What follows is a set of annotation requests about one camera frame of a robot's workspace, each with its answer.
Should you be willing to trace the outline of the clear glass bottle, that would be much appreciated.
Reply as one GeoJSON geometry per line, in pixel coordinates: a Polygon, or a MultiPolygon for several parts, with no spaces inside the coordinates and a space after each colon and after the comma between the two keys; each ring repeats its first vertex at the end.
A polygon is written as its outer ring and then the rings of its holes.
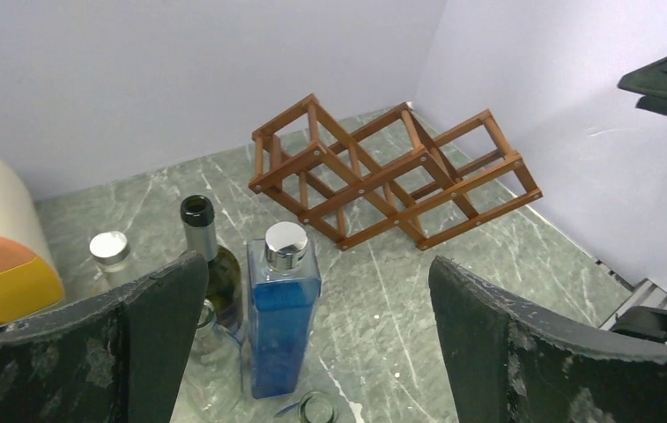
{"type": "Polygon", "coordinates": [[[183,382],[188,401],[202,422],[227,422],[241,399],[241,348],[217,322],[205,299],[189,351],[183,382]]]}

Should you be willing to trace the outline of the green wine bottle brown label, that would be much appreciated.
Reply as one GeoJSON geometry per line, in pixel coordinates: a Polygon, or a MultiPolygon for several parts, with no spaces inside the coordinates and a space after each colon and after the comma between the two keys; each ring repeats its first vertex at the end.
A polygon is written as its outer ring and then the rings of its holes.
{"type": "Polygon", "coordinates": [[[241,267],[232,251],[219,244],[213,204],[203,195],[185,197],[180,217],[187,250],[200,253],[207,264],[205,298],[214,306],[218,324],[237,337],[243,320],[241,267]]]}

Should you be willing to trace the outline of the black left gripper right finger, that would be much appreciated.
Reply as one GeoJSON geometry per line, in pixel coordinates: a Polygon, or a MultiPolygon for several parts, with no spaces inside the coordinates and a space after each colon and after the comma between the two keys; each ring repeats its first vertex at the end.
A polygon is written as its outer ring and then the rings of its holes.
{"type": "Polygon", "coordinates": [[[578,323],[443,256],[428,272],[462,422],[667,422],[667,344],[578,323]]]}

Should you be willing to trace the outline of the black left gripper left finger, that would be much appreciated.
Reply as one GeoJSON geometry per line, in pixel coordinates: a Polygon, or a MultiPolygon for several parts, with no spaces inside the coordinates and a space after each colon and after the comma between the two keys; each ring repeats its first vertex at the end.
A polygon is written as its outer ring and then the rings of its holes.
{"type": "Polygon", "coordinates": [[[186,252],[105,293],[0,325],[0,422],[167,422],[208,270],[186,252]]]}

